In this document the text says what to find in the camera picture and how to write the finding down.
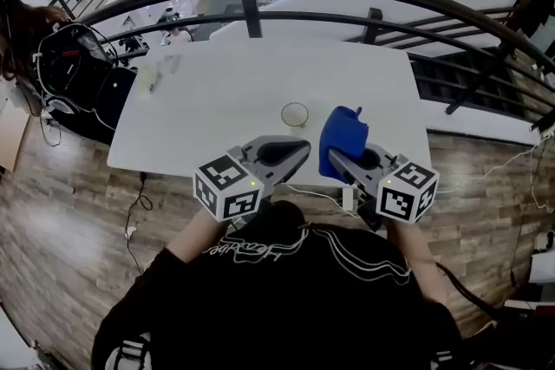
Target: desk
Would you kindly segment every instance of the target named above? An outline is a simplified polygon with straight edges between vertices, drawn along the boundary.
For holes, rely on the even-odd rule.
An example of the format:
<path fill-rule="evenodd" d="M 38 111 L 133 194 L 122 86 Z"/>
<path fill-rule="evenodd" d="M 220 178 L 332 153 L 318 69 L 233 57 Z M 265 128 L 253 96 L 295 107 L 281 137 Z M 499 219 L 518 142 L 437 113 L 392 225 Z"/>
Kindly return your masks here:
<path fill-rule="evenodd" d="M 182 55 L 152 94 L 146 66 Z M 369 140 L 430 166 L 422 108 L 407 55 L 399 50 L 310 39 L 195 42 L 151 49 L 123 109 L 108 165 L 192 176 L 193 168 L 263 134 L 292 134 L 312 144 L 291 184 L 334 185 L 318 174 L 318 141 L 331 110 L 362 107 Z M 305 128 L 291 131 L 281 110 L 301 102 Z"/>

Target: blue object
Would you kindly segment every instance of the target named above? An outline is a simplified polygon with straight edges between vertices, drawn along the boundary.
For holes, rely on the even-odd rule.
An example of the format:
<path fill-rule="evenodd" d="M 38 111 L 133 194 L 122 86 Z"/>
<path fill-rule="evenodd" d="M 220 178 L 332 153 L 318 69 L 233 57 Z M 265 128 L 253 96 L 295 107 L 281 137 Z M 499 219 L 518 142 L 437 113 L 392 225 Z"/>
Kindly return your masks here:
<path fill-rule="evenodd" d="M 359 121 L 362 108 L 353 111 L 346 107 L 334 109 L 323 126 L 320 135 L 320 167 L 322 176 L 347 181 L 336 171 L 328 158 L 330 148 L 347 154 L 351 158 L 361 158 L 368 138 L 368 125 Z"/>

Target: wooden floor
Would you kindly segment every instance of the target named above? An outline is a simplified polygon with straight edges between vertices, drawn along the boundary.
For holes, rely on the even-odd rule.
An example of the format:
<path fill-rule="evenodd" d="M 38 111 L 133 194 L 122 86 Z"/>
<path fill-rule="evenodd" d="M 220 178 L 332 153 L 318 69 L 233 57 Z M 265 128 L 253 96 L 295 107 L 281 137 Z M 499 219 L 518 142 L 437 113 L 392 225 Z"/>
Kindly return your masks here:
<path fill-rule="evenodd" d="M 51 140 L 57 132 L 47 133 Z M 521 146 L 429 135 L 441 189 L 503 164 Z M 548 146 L 535 191 L 541 202 L 555 195 L 555 149 Z M 38 120 L 29 124 L 16 174 L 0 183 L 0 296 L 27 340 L 37 340 L 69 367 L 88 368 L 102 317 L 125 294 L 137 272 L 125 248 L 127 208 L 140 186 L 138 174 L 108 168 L 106 146 L 63 133 L 62 145 L 42 141 Z M 501 304 L 511 293 L 509 269 L 530 188 L 529 157 L 488 178 L 438 196 L 421 221 L 437 259 L 470 290 Z M 68 193 L 68 185 L 75 194 Z M 360 226 L 327 199 L 277 192 L 315 222 Z M 336 191 L 328 190 L 334 196 Z M 141 265 L 154 257 L 198 209 L 190 179 L 151 177 L 151 212 L 138 208 L 132 248 Z M 532 241 L 552 218 L 535 205 L 516 254 L 522 282 Z M 487 318 L 449 285 L 449 308 L 461 331 L 474 333 Z"/>

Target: white cube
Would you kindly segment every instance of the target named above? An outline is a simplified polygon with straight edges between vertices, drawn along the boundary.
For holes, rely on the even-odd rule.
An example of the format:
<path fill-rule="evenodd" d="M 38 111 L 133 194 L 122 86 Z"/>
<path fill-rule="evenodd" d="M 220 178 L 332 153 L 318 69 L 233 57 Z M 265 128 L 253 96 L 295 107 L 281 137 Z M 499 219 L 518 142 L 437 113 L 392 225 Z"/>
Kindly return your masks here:
<path fill-rule="evenodd" d="M 256 213 L 264 184 L 225 154 L 195 169 L 193 195 L 219 221 Z"/>
<path fill-rule="evenodd" d="M 432 205 L 440 174 L 407 162 L 378 184 L 377 214 L 413 224 Z"/>

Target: person's hair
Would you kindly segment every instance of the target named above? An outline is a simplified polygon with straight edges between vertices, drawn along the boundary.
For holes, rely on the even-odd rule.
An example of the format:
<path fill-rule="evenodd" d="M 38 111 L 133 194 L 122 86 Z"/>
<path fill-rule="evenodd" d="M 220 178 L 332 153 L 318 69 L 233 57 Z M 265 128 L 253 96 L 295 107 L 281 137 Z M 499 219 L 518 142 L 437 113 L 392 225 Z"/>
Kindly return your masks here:
<path fill-rule="evenodd" d="M 28 79 L 30 57 L 40 41 L 52 33 L 52 24 L 68 21 L 65 11 L 56 6 L 32 7 L 21 0 L 0 0 L 0 76 L 6 81 Z"/>

